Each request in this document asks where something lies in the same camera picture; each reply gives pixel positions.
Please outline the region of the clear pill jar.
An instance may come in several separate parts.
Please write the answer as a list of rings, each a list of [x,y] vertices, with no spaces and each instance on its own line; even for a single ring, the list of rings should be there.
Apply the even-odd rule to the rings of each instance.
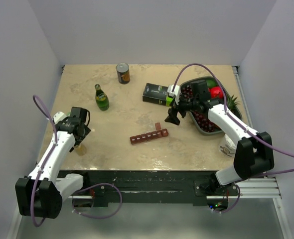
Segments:
[[[84,156],[87,153],[87,148],[83,143],[80,143],[79,145],[74,146],[74,151],[79,156]]]

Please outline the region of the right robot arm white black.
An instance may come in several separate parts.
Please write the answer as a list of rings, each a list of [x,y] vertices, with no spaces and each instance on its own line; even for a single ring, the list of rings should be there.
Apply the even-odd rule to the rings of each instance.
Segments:
[[[165,121],[179,125],[178,114],[185,117],[186,113],[191,111],[204,113],[236,145],[233,165],[217,171],[209,184],[212,194],[220,196],[227,190],[228,184],[246,180],[273,169],[273,151],[264,145],[272,142],[268,133],[259,133],[250,128],[224,106],[225,101],[212,98],[204,80],[191,83],[191,88],[192,98],[185,99],[180,94],[179,86],[168,87],[167,95],[171,98],[171,108],[168,110]]]

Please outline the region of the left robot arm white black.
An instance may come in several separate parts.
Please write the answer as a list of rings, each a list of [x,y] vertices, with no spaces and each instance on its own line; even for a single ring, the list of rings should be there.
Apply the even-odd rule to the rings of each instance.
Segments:
[[[19,213],[22,216],[56,218],[63,202],[74,192],[86,195],[91,183],[80,174],[67,174],[57,180],[68,153],[78,147],[90,133],[90,112],[73,107],[70,115],[57,112],[52,119],[52,139],[33,171],[15,184]]]

